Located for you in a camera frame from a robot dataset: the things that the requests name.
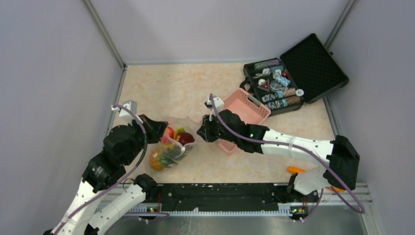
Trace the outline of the red apple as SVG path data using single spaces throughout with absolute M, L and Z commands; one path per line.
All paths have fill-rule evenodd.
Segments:
M 162 144 L 165 144 L 165 145 L 171 144 L 172 143 L 172 141 L 171 141 L 172 139 L 174 139 L 174 129 L 171 128 L 170 126 L 168 126 L 166 128 L 166 131 L 165 131 L 164 135 L 161 138 L 161 143 Z

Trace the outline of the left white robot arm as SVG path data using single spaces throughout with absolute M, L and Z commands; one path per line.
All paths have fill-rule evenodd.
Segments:
M 161 140 L 168 123 L 146 115 L 134 116 L 126 125 L 110 130 L 103 149 L 93 157 L 82 174 L 78 191 L 64 217 L 46 235 L 103 235 L 129 209 L 141 202 L 152 202 L 157 183 L 147 174 L 134 179 L 132 186 L 100 211 L 97 207 L 106 194 L 123 183 L 131 172 L 125 167 L 138 157 L 140 164 L 149 144 Z

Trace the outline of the orange toy pineapple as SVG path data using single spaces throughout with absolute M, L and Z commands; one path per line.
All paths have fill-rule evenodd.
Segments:
M 153 170 L 161 171 L 178 164 L 182 149 L 174 144 L 158 144 L 149 154 L 149 165 Z

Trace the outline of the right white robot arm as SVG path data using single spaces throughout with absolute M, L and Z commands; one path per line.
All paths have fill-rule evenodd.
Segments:
M 204 115 L 197 134 L 206 142 L 225 140 L 248 153 L 284 155 L 316 165 L 290 178 L 287 196 L 294 202 L 325 187 L 356 188 L 360 156 L 348 138 L 311 140 L 290 136 L 267 126 L 247 124 L 229 110 Z

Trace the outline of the pink plastic basket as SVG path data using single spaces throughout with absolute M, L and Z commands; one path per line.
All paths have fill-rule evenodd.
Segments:
M 260 125 L 271 114 L 270 109 L 242 88 L 223 99 L 223 103 L 224 110 L 237 114 L 247 124 Z

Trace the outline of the yellow banana bunch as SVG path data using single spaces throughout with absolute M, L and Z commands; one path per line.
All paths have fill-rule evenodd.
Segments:
M 177 139 L 177 137 L 178 137 L 178 135 L 180 134 L 180 133 L 182 133 L 182 132 L 185 132 L 185 129 L 184 128 L 178 128 L 178 129 L 176 129 L 175 130 L 175 132 L 174 132 L 174 139 L 176 140 Z

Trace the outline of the clear zip top bag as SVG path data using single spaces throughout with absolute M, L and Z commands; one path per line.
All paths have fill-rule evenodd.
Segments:
M 148 155 L 148 164 L 155 171 L 162 171 L 179 164 L 200 142 L 196 130 L 200 127 L 188 117 L 165 117 L 168 126 L 161 140 Z

